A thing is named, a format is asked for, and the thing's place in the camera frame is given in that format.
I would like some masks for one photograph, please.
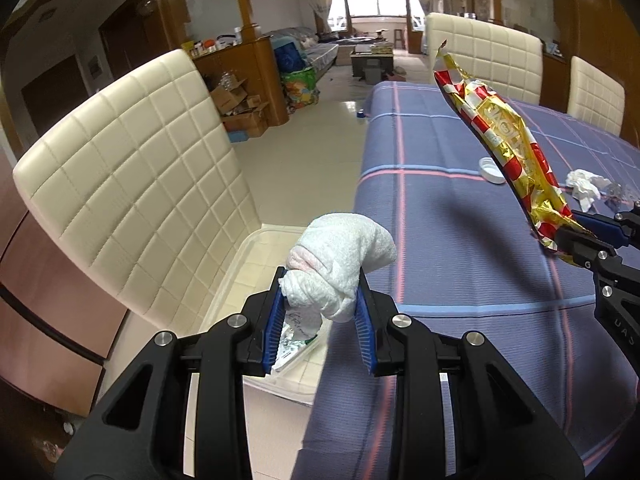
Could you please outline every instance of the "metal screw cap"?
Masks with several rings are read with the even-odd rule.
[[[466,335],[466,341],[473,346],[484,344],[484,336],[479,332],[469,332]]]
[[[174,339],[171,332],[158,332],[154,338],[154,343],[158,346],[167,346]]]
[[[396,314],[391,318],[391,323],[398,328],[406,328],[411,325],[411,318],[407,314]]]
[[[226,324],[228,324],[231,328],[240,328],[244,326],[246,323],[246,316],[242,314],[232,314],[226,320]]]

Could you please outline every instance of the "snack wrapper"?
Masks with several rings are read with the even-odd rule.
[[[433,75],[446,101],[502,171],[540,243],[557,251],[556,230],[567,225],[588,232],[573,218],[553,171],[522,117],[486,83],[451,57],[444,41]]]

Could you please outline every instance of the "dining table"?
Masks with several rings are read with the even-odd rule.
[[[561,185],[581,169],[622,184],[622,210],[640,198],[637,148],[569,115],[508,102]],[[480,175],[487,153],[437,86],[383,82],[364,107],[353,212],[385,227],[398,248],[395,263],[367,275],[370,288],[391,295],[400,312],[432,332],[485,334],[592,472],[636,425],[638,403],[636,374],[594,318],[592,273],[545,250],[510,187]],[[578,209],[571,189],[563,190]],[[590,212],[612,217],[615,206],[604,199]],[[635,249],[618,254],[640,266]],[[446,375],[441,386],[446,402]],[[333,323],[293,480],[386,480],[395,392],[395,377],[367,373],[353,321]],[[446,417],[449,444],[452,432]],[[453,445],[446,462],[454,473]],[[425,463],[425,478],[429,470]]]

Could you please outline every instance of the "white towel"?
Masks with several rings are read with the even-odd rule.
[[[280,279],[294,338],[312,338],[322,316],[338,323],[352,319],[360,267],[371,272],[394,262],[396,254],[391,234],[366,216],[332,213],[311,222]]]

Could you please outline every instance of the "chair backrest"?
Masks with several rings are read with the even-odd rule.
[[[620,136],[625,114],[625,89],[585,60],[571,58],[571,85],[566,112]]]
[[[238,247],[260,227],[202,78],[181,50],[107,86],[14,168],[33,216],[127,308],[197,332]]]
[[[506,98],[539,104],[542,87],[542,42],[530,34],[461,16],[432,12],[425,31],[430,63],[447,40],[456,62]],[[430,82],[435,83],[433,71]]]

